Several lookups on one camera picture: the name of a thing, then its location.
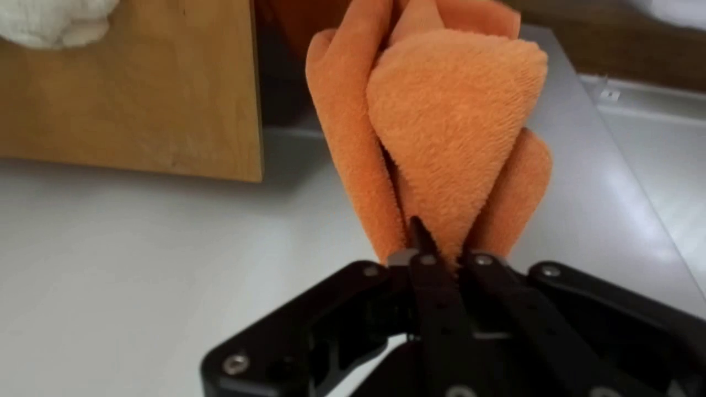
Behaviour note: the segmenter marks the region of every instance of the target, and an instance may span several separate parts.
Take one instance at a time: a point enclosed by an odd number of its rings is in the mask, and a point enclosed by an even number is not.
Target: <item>orange cloth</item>
[[[343,189],[384,261],[421,216],[446,261],[504,257],[550,180],[523,122],[546,72],[492,0],[352,0],[313,38],[307,80]]]

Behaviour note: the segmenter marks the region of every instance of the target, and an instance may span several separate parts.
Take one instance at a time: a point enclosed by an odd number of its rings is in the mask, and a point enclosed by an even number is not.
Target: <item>screw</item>
[[[367,268],[361,273],[363,273],[367,279],[377,279],[379,269],[377,269],[377,265],[371,265],[371,268]]]
[[[436,258],[432,254],[425,254],[425,257],[418,258],[418,263],[425,265],[425,268],[432,268],[432,265],[436,265]]]
[[[544,268],[543,268],[543,276],[546,276],[546,279],[557,279],[557,276],[561,276],[561,269],[554,268],[554,265],[544,265]]]
[[[246,356],[229,356],[224,361],[222,361],[222,373],[224,375],[241,375],[250,368],[250,358]]]
[[[446,397],[479,397],[471,388],[467,388],[467,387],[449,387],[448,390],[446,390]]]
[[[596,387],[588,390],[588,397],[619,397],[619,393],[607,387]]]
[[[492,258],[489,257],[476,257],[476,265],[479,268],[487,268],[487,265],[492,265]]]

